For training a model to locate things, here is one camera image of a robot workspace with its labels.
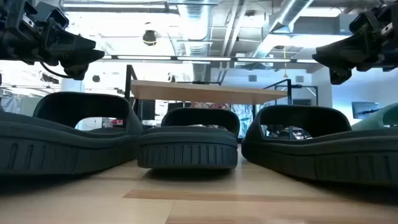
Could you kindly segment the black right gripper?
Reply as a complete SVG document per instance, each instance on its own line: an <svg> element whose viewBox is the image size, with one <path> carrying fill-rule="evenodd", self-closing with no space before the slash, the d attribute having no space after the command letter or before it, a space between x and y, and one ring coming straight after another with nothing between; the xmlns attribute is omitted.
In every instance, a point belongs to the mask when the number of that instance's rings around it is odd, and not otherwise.
<svg viewBox="0 0 398 224"><path fill-rule="evenodd" d="M312 59L326 67L354 67L360 72L397 68L397 3L383 4L360 13L357 35L317 47ZM350 68L330 68L330 83L351 78Z"/></svg>

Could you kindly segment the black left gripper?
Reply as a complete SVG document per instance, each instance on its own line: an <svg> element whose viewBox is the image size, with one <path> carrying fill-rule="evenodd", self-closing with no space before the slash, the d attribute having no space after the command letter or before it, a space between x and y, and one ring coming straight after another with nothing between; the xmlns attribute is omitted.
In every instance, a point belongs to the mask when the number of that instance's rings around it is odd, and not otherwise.
<svg viewBox="0 0 398 224"><path fill-rule="evenodd" d="M26 0L1 0L1 60L20 60L26 63L38 61L29 52L39 46L48 20L54 19L64 28L64 13L59 7L46 2L36 4ZM62 35L65 53L62 62L94 62L104 57L96 50L96 42L80 35ZM89 64L61 63L63 78L83 80Z"/></svg>

